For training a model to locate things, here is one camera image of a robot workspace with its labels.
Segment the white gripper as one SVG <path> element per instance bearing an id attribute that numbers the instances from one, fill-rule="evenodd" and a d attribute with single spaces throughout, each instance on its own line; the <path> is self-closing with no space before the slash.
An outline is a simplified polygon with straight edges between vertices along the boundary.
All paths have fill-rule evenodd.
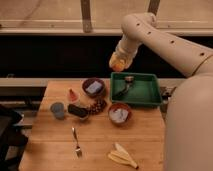
<path id="1" fill-rule="evenodd" d="M 131 40 L 127 36 L 123 35 L 116 46 L 115 53 L 112 54 L 109 60 L 109 67 L 117 68 L 119 65 L 121 71 L 127 69 L 127 65 L 130 65 L 133 62 L 139 46 L 139 42 Z"/>

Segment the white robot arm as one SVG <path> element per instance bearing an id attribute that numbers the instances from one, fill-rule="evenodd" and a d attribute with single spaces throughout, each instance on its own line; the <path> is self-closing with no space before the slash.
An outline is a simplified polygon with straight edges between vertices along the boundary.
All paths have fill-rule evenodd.
<path id="1" fill-rule="evenodd" d="M 167 108 L 163 170 L 213 171 L 213 49 L 157 30 L 152 13 L 127 15 L 121 28 L 110 68 L 129 68 L 144 44 L 186 77 Z"/>

